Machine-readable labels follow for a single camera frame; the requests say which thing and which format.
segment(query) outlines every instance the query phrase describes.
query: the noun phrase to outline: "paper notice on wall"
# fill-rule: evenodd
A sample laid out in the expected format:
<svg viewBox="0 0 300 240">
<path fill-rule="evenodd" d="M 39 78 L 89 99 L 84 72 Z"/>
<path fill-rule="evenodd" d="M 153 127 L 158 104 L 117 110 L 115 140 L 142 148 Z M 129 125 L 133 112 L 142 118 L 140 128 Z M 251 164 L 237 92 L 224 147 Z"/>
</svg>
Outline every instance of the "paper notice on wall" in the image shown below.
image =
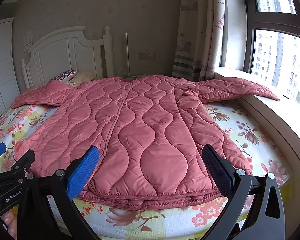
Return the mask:
<svg viewBox="0 0 300 240">
<path fill-rule="evenodd" d="M 30 42 L 32 43 L 32 30 L 29 30 L 23 35 L 23 46 L 28 45 Z"/>
</svg>

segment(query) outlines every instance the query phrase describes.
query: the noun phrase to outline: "curtain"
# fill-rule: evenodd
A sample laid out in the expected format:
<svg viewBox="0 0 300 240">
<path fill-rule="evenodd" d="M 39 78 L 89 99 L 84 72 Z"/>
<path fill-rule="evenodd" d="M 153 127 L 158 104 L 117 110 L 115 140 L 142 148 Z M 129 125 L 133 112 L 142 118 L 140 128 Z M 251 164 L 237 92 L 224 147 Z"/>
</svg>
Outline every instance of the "curtain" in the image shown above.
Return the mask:
<svg viewBox="0 0 300 240">
<path fill-rule="evenodd" d="M 208 80 L 219 66 L 226 0 L 181 0 L 172 76 Z"/>
</svg>

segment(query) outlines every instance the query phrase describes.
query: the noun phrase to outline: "screw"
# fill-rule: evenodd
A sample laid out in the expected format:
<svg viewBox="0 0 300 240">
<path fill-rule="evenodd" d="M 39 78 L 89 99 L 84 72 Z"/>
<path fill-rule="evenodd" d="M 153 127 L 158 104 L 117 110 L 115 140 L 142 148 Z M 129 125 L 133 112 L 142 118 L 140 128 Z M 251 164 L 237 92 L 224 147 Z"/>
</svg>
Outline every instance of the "screw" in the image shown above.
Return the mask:
<svg viewBox="0 0 300 240">
<path fill-rule="evenodd" d="M 271 173 L 271 172 L 268 173 L 268 177 L 269 177 L 270 179 L 274 179 L 274 178 L 275 178 L 274 174 Z"/>
<path fill-rule="evenodd" d="M 33 179 L 33 174 L 32 174 L 32 173 L 29 173 L 29 174 L 27 175 L 27 179 Z"/>
<path fill-rule="evenodd" d="M 56 175 L 57 175 L 58 177 L 62 176 L 63 173 L 64 173 L 63 170 L 57 170 L 57 171 L 56 171 Z"/>
<path fill-rule="evenodd" d="M 240 175 L 240 176 L 244 176 L 246 174 L 246 172 L 242 169 L 238 169 L 237 174 Z"/>
</svg>

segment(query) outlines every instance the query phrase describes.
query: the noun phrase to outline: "wall switch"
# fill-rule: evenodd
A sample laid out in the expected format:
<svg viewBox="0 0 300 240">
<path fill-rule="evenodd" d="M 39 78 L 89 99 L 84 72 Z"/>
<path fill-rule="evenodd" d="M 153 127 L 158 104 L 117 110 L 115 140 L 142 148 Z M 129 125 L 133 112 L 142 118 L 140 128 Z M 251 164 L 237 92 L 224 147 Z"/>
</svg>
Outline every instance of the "wall switch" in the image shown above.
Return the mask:
<svg viewBox="0 0 300 240">
<path fill-rule="evenodd" d="M 138 60 L 145 60 L 146 53 L 145 52 L 138 52 Z"/>
<path fill-rule="evenodd" d="M 147 60 L 154 60 L 154 52 L 146 52 Z"/>
<path fill-rule="evenodd" d="M 154 52 L 138 52 L 138 60 L 154 60 Z"/>
</svg>

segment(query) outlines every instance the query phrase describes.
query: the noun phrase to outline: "wallpaper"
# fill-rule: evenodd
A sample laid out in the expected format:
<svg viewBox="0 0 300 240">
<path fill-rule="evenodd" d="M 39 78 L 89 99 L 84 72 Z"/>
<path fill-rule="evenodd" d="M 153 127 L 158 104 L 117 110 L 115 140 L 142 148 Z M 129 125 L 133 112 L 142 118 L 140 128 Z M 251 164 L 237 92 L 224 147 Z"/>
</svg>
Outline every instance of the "wallpaper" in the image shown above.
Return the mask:
<svg viewBox="0 0 300 240">
<path fill-rule="evenodd" d="M 20 91 L 26 86 L 21 59 L 23 34 L 33 30 L 33 43 L 65 27 L 86 26 L 88 40 L 101 39 L 109 25 L 115 74 L 127 68 L 125 32 L 129 35 L 130 73 L 170 75 L 178 33 L 180 0 L 18 0 L 14 7 L 12 53 Z M 137 52 L 154 51 L 155 60 L 138 60 Z"/>
</svg>

